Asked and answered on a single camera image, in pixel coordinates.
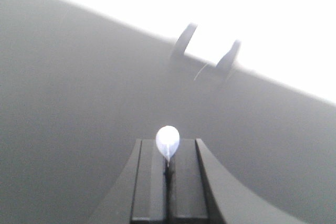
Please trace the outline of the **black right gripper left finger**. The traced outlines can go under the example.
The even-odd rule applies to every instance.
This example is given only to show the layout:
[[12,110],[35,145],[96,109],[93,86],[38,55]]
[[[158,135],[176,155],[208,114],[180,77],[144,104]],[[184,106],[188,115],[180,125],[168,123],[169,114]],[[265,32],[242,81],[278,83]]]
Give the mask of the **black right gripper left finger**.
[[137,139],[122,173],[94,213],[95,223],[165,223],[165,161],[154,140]]

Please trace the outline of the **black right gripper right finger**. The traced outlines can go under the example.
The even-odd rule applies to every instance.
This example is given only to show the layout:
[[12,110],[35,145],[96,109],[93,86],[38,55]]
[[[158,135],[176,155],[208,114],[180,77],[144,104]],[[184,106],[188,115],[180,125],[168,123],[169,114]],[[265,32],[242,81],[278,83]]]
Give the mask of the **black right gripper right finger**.
[[170,164],[170,223],[301,223],[240,183],[201,139],[182,139]]

